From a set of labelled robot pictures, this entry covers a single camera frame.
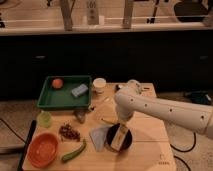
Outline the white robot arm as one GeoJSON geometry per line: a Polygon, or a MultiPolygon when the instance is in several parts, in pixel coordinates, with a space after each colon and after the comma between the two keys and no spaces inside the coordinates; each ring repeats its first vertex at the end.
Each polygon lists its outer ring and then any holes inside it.
{"type": "Polygon", "coordinates": [[[213,106],[143,96],[137,80],[129,80],[119,89],[114,101],[123,122],[129,121],[134,112],[141,112],[213,139],[213,106]]]}

